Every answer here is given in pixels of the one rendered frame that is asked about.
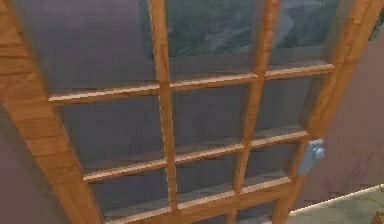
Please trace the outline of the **wooden glass-paned door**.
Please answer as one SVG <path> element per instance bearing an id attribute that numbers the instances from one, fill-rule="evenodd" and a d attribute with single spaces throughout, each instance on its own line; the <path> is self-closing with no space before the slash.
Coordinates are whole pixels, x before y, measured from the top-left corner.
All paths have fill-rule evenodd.
<path id="1" fill-rule="evenodd" d="M 384 0 L 0 0 L 0 109 L 71 224 L 286 224 Z"/>

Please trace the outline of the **pale blue door knob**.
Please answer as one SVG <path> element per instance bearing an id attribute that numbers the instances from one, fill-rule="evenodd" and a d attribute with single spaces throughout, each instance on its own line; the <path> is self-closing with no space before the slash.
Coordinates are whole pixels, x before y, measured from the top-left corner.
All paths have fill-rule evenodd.
<path id="1" fill-rule="evenodd" d="M 306 149 L 301 158 L 299 166 L 296 170 L 297 174 L 306 174 L 308 173 L 312 166 L 320 161 L 325 155 L 325 150 L 323 148 L 323 140 L 317 139 L 309 141 L 306 145 Z"/>

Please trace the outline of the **green house plant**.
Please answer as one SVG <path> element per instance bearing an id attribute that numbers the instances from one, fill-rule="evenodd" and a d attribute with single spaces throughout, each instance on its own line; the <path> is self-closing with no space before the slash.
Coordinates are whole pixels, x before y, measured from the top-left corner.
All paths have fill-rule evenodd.
<path id="1" fill-rule="evenodd" d="M 379 34 L 381 27 L 384 25 L 384 9 L 381 10 L 376 23 L 371 31 L 371 34 L 369 36 L 369 41 L 373 41 L 376 39 L 377 35 Z"/>

